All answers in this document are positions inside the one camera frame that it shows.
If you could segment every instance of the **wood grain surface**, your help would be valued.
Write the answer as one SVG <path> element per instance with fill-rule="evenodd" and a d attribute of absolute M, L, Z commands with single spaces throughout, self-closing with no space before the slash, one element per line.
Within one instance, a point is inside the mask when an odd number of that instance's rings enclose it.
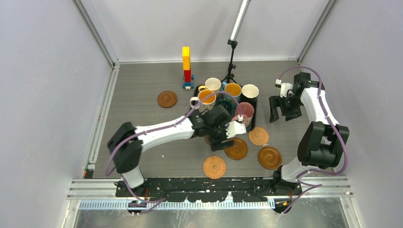
<path fill-rule="evenodd" d="M 287 68 L 296 66 L 296 61 L 255 61 L 236 62 L 233 70 L 235 80 L 241 84 L 254 84 L 259 88 L 256 126 L 269 133 L 269 146 L 277 148 L 283 158 L 283 165 L 297 155 L 299 141 L 308 127 L 304 108 L 302 117 L 286 122 L 284 117 L 269 123 L 269 97 L 278 95 L 274 87 L 276 78 Z M 203 84 L 207 78 L 223 79 L 228 62 L 192 63 L 195 86 Z M 298 69 L 290 70 L 283 77 L 284 82 L 293 82 Z M 133 126 L 148 126 L 167 122 L 189 111 L 190 91 L 182 89 L 182 63 L 122 64 L 117 78 L 99 156 L 96 161 L 94 178 L 105 177 L 105 167 L 110 155 L 106 147 L 121 124 L 131 121 Z M 172 108 L 162 108 L 157 103 L 158 95 L 172 90 L 178 102 Z M 153 147 L 142 154 L 140 168 L 144 177 L 204 177 L 204 160 L 213 155 L 222 157 L 227 165 L 224 177 L 270 176 L 273 171 L 263 168 L 257 154 L 260 146 L 253 145 L 248 134 L 237 135 L 249 148 L 248 155 L 239 161 L 232 160 L 223 151 L 210 151 L 203 137 L 177 140 Z M 110 177 L 120 177 L 114 172 Z"/>

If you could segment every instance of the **toy block tower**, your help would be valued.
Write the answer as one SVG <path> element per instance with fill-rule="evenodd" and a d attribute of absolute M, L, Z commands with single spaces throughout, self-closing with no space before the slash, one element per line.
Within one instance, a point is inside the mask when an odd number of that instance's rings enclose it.
<path fill-rule="evenodd" d="M 183 61 L 183 79 L 185 80 L 182 88 L 189 90 L 193 89 L 193 83 L 191 80 L 194 79 L 190 68 L 190 47 L 182 48 L 182 61 Z"/>

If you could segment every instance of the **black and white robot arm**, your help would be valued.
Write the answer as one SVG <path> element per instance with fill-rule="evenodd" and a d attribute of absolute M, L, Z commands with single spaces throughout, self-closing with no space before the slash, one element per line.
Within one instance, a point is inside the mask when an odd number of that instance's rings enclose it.
<path fill-rule="evenodd" d="M 130 122 L 120 126 L 118 131 L 108 142 L 110 152 L 115 150 L 124 139 L 140 132 L 148 132 L 151 129 L 163 128 L 178 123 L 184 116 L 175 120 L 151 126 L 133 127 Z M 189 117 L 174 127 L 145 133 L 123 144 L 113 157 L 116 171 L 123 175 L 131 188 L 136 188 L 144 183 L 138 163 L 140 156 L 148 149 L 179 139 L 204 137 L 209 135 L 211 150 L 222 150 L 234 145 L 234 141 L 226 141 L 237 134 L 246 133 L 245 125 L 231 121 L 231 117 L 222 106 L 216 106 L 211 111 L 201 114 L 195 110 Z"/>
<path fill-rule="evenodd" d="M 294 85 L 276 81 L 276 87 L 280 88 L 279 96 L 272 96 L 270 101 L 270 122 L 279 119 L 277 108 L 286 117 L 286 121 L 301 116 L 300 106 L 304 106 L 310 125 L 302 137 L 297 150 L 297 157 L 289 164 L 280 166 L 273 174 L 273 190 L 279 194 L 287 194 L 298 185 L 300 174 L 307 170 L 327 169 L 336 167 L 343 154 L 341 144 L 336 137 L 327 118 L 339 131 L 344 143 L 347 142 L 349 130 L 345 126 L 340 126 L 333 117 L 325 98 L 325 87 L 322 85 L 320 96 L 323 106 L 328 112 L 325 116 L 318 99 L 317 81 L 312 81 L 309 73 L 301 72 L 294 76 Z"/>

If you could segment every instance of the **black tray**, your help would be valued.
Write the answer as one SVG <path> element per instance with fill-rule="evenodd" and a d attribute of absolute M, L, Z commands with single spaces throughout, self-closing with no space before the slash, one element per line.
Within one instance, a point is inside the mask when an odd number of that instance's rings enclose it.
<path fill-rule="evenodd" d="M 199 94 L 199 86 L 202 86 L 202 85 L 198 85 L 198 86 L 196 86 L 196 87 L 194 88 L 193 96 L 197 96 L 197 95 Z M 251 105 L 252 105 L 253 108 L 255 109 L 255 113 L 253 114 L 252 121 L 250 122 L 249 126 L 246 128 L 246 131 L 247 131 L 247 132 L 250 132 L 250 131 L 252 131 L 253 129 L 255 129 L 255 126 L 256 126 L 256 113 L 257 113 L 257 112 L 256 112 L 256 108 L 257 108 L 257 106 L 258 106 L 258 100 L 256 99 L 256 102 L 252 103 Z M 234 115 L 235 115 L 235 108 L 232 109 L 232 112 L 230 113 L 230 115 L 231 115 L 231 118 L 234 117 Z"/>

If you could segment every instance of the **yellow block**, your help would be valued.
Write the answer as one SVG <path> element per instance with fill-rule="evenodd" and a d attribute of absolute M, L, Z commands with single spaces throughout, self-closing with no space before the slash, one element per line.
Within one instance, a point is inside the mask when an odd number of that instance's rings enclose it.
<path fill-rule="evenodd" d="M 190 70 L 190 47 L 182 48 L 183 70 Z"/>

